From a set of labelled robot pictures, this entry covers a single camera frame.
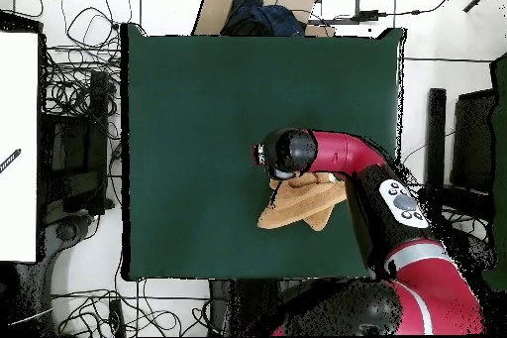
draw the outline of green tabletop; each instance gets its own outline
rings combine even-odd
[[[394,153],[402,36],[145,37],[129,26],[130,279],[365,276],[345,203],[322,232],[256,227],[271,190],[252,148],[300,127]]]
[[[491,64],[491,80],[497,105],[491,116],[495,143],[495,180],[493,198],[493,242],[498,264],[484,277],[492,288],[507,290],[507,54]]]

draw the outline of white floor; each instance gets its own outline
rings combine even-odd
[[[107,0],[114,18],[127,22],[131,17],[128,0]],[[132,21],[140,23],[149,35],[179,34],[189,35],[195,21],[201,0],[130,0]],[[410,10],[426,10],[437,6],[442,0],[361,0],[361,10],[379,10],[386,13],[401,13]],[[448,91],[447,132],[454,129],[454,107],[461,93],[491,87],[488,63],[507,52],[507,0],[484,0],[469,13],[462,12],[470,0],[449,0],[439,10],[418,16],[388,16],[378,22],[361,26],[340,27],[337,35],[377,36],[386,28],[404,27],[408,29],[405,46],[404,65],[404,117],[402,136],[402,155],[425,144],[426,105],[428,91],[432,87]],[[45,25],[48,46],[71,45],[65,36],[65,22],[61,11],[61,0],[43,0],[44,12],[38,19]],[[355,0],[323,0],[323,5],[315,6],[314,13],[323,18],[350,15],[354,12]],[[86,7],[97,7],[106,12],[105,0],[64,0],[63,9],[67,24]],[[12,9],[12,0],[0,0],[0,8]],[[16,10],[28,14],[38,14],[41,10],[39,0],[16,0]],[[86,27],[94,15],[83,17],[86,23],[75,26],[74,36],[83,37]],[[107,32],[105,23],[92,24],[87,42],[97,41]],[[473,61],[456,61],[467,59]],[[446,144],[446,181],[449,181],[453,136]],[[407,166],[419,181],[423,180],[423,160],[425,150],[412,155]],[[115,166],[113,174],[121,174],[121,167]],[[111,187],[109,197],[115,199]],[[114,288],[114,275],[118,267],[121,250],[122,218],[120,208],[108,211],[101,219],[97,234],[90,240],[63,253],[56,263],[52,280],[52,293],[71,293],[101,288]],[[123,296],[136,297],[136,284],[119,279],[119,291]],[[206,298],[209,295],[206,281],[150,280],[147,285],[148,297],[153,310],[171,310],[181,319],[183,328],[194,322],[191,315],[193,307],[201,307],[199,300],[170,300],[164,297]],[[59,298],[54,301],[54,318],[63,320],[70,310],[77,306],[80,298]],[[147,308],[140,301],[141,308]],[[136,318],[134,309],[124,306],[126,321]],[[168,315],[159,320],[160,325],[171,327],[174,320]],[[82,325],[72,322],[68,330],[80,331]],[[177,327],[166,332],[177,335]],[[187,336],[204,336],[206,330],[197,325]],[[140,336],[159,336],[154,327],[149,326]]]

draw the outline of folded towel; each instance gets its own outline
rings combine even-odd
[[[345,184],[335,180],[321,172],[304,173],[282,183],[272,179],[269,186],[276,194],[260,214],[257,226],[273,229],[304,220],[313,230],[321,231],[335,204],[347,198]]]

